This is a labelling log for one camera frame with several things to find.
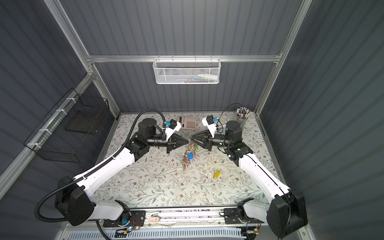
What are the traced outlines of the yellow tagged key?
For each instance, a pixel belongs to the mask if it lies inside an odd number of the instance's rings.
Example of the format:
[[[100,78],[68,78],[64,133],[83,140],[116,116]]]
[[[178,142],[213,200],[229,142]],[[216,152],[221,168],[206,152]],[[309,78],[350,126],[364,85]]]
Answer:
[[[216,171],[214,173],[214,178],[217,179],[219,176],[220,176],[221,172],[220,171]]]

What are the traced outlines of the metal keyring with coloured keys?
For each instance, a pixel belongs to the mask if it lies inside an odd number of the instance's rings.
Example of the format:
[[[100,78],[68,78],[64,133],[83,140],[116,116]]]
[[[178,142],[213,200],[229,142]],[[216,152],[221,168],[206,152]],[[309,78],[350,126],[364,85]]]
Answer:
[[[184,152],[181,164],[183,171],[186,171],[189,165],[191,165],[193,159],[197,157],[197,151],[199,150],[199,145],[194,142],[190,142],[186,145],[186,151]]]

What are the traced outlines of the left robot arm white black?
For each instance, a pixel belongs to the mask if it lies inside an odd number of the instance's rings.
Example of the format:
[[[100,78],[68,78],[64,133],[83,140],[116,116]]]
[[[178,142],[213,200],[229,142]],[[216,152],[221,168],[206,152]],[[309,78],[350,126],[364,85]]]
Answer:
[[[121,201],[99,201],[93,198],[96,190],[107,180],[133,164],[149,152],[151,147],[164,147],[169,153],[188,144],[176,132],[182,125],[176,120],[165,122],[161,133],[155,119],[146,118],[138,124],[138,131],[108,159],[88,171],[75,176],[76,183],[57,193],[55,207],[72,226],[86,221],[111,220],[126,224],[124,215],[129,208]]]

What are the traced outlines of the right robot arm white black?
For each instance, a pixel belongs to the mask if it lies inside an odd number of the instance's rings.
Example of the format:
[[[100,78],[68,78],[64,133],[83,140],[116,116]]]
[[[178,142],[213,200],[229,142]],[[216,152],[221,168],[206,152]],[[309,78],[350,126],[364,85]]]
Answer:
[[[243,141],[240,123],[229,121],[224,134],[217,134],[217,118],[202,119],[205,131],[192,135],[191,140],[211,151],[223,147],[225,154],[256,182],[264,193],[267,203],[247,198],[237,204],[234,214],[241,222],[261,221],[267,223],[272,232],[282,239],[308,224],[304,195],[294,191],[276,178]]]

